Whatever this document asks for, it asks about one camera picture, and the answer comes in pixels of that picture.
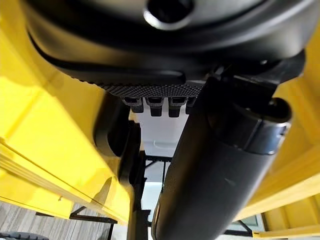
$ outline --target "yellow surface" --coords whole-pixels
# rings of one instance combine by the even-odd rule
[[[303,226],[279,231],[253,232],[257,239],[287,239],[320,236],[320,225]]]
[[[119,158],[100,154],[93,141],[105,91],[36,53],[15,0],[0,1],[0,56],[0,153],[6,156],[0,168],[127,222],[130,196],[117,179]]]
[[[0,168],[0,201],[68,219],[73,202]]]

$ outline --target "yellow panel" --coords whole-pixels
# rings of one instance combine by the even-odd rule
[[[309,203],[304,199],[284,206],[290,228],[298,228],[317,224],[313,218]]]
[[[253,232],[257,239],[287,239],[320,236],[320,225],[303,226],[279,231]]]
[[[119,158],[101,155],[93,129],[105,91],[57,71],[31,45],[18,2],[0,1],[0,166],[126,222]]]
[[[285,167],[287,164],[290,164],[298,156],[307,152],[311,147],[312,144],[308,141],[299,119],[294,117],[286,139],[277,153],[277,157],[268,170],[268,173],[272,175],[277,170]]]
[[[283,230],[290,227],[284,207],[279,207],[265,212],[264,219],[267,222],[268,231]]]
[[[0,136],[8,138],[26,114],[40,88],[13,46],[0,30]]]
[[[0,200],[68,219],[73,202],[0,168]]]

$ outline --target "black metal frame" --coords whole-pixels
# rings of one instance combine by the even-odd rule
[[[162,170],[162,186],[163,186],[164,181],[165,181],[165,175],[166,175],[166,163],[171,163],[172,157],[145,155],[145,160],[152,161],[151,163],[147,164],[145,166],[145,168],[148,168],[157,162],[163,162],[163,170]],[[110,224],[110,229],[109,229],[107,240],[111,240],[114,225],[117,224],[118,222],[112,218],[109,218],[109,217],[88,216],[88,215],[79,214],[81,211],[83,211],[86,208],[87,207],[82,206],[79,209],[75,210],[74,212],[72,212],[70,214],[69,219]],[[36,212],[35,215],[42,216],[42,217],[54,217],[54,216],[44,214],[41,212]],[[243,221],[238,220],[237,222],[245,229],[245,231],[226,230],[223,234],[224,235],[233,235],[233,236],[252,237],[253,231]],[[148,221],[147,226],[151,227],[151,225],[152,225],[152,223]]]

